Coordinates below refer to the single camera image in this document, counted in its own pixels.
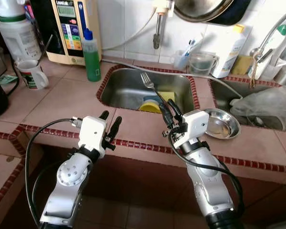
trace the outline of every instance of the plastic bag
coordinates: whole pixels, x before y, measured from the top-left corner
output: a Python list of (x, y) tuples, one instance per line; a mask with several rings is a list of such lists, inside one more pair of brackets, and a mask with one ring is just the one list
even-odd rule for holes
[(250, 94), (236, 101), (230, 112), (240, 116), (286, 117), (286, 86)]

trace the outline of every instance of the kitchen sink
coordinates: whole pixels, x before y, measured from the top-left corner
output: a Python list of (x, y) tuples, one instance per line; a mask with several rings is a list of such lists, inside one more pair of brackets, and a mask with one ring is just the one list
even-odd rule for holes
[[(235, 82), (229, 80), (223, 80), (226, 84), (235, 89), (243, 97), (250, 95), (252, 93), (257, 93), (265, 89), (271, 88), (271, 86), (256, 84), (254, 89), (250, 89), (248, 83)], [(216, 81), (211, 81), (211, 88), (213, 90), (214, 98), (216, 101), (217, 108), (230, 112), (230, 102), (232, 99), (237, 99), (238, 96), (235, 95), (232, 91), (227, 89), (220, 83)], [(270, 129), (284, 130), (282, 127), (282, 122), (280, 118), (274, 116), (259, 116), (258, 118), (262, 119), (263, 125), (260, 125), (256, 122), (255, 116), (236, 116), (235, 118), (239, 121), (241, 125), (251, 125), (251, 126), (260, 126)]]
[[(120, 68), (109, 77), (102, 92), (101, 101), (108, 106), (138, 110), (143, 98), (156, 95), (152, 89), (146, 88), (137, 69)], [(165, 75), (148, 73), (156, 90), (174, 92), (175, 103), (184, 113), (194, 110), (190, 81), (181, 75)]]

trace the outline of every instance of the green dish soap bottle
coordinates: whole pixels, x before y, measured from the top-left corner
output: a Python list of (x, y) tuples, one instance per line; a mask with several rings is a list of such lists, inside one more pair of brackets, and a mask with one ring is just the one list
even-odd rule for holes
[(93, 39), (92, 31), (84, 30), (84, 41), (82, 42), (86, 72), (89, 81), (96, 82), (101, 79), (100, 60), (97, 48), (97, 40)]

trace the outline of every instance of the blue bottle cap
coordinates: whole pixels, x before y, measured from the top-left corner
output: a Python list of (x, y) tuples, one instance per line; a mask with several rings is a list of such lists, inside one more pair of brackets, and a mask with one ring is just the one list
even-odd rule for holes
[(86, 28), (84, 30), (84, 38), (86, 40), (92, 40), (93, 39), (92, 31), (90, 31), (88, 28)]

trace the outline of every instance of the white hose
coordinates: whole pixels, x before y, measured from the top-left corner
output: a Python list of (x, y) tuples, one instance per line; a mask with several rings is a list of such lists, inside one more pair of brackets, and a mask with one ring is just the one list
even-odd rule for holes
[(128, 63), (124, 63), (121, 61), (112, 61), (112, 60), (107, 60), (107, 59), (102, 59), (102, 61), (104, 62), (109, 62), (109, 63), (116, 63), (116, 64), (123, 64), (126, 65), (128, 67), (137, 69), (137, 70), (141, 70), (144, 72), (148, 72), (148, 73), (157, 73), (157, 74), (163, 74), (163, 75), (184, 75), (184, 76), (191, 76), (191, 77), (197, 77), (197, 78), (204, 78), (204, 79), (209, 79), (209, 80), (214, 80), (220, 84), (222, 84), (223, 86), (225, 86), (226, 88), (228, 88), (230, 91), (232, 91), (233, 93), (235, 93), (240, 99), (242, 99), (242, 95), (240, 93), (238, 93), (236, 90), (234, 90), (232, 87), (230, 87), (229, 85), (227, 85), (225, 82), (214, 78), (212, 76), (208, 76), (208, 75), (197, 75), (197, 74), (188, 74), (188, 73), (163, 73), (163, 72), (158, 72), (158, 71), (153, 71), (153, 70), (149, 70), (149, 69), (145, 69), (145, 68), (141, 68), (132, 64), (128, 64)]
[(130, 40), (132, 40), (133, 38), (135, 38), (135, 37), (147, 26), (147, 24), (151, 21), (151, 19), (153, 18), (153, 16), (154, 16), (155, 13), (156, 13), (156, 8), (153, 9), (151, 16), (149, 17), (148, 21), (143, 25), (143, 27), (140, 28), (136, 33), (134, 33), (130, 38), (128, 38), (127, 40), (123, 41), (123, 43), (117, 44), (117, 45), (112, 46), (112, 47), (102, 48), (102, 50), (114, 49), (114, 48), (116, 48), (116, 47), (119, 47), (119, 46), (121, 46), (121, 45), (126, 44), (127, 42), (129, 42)]

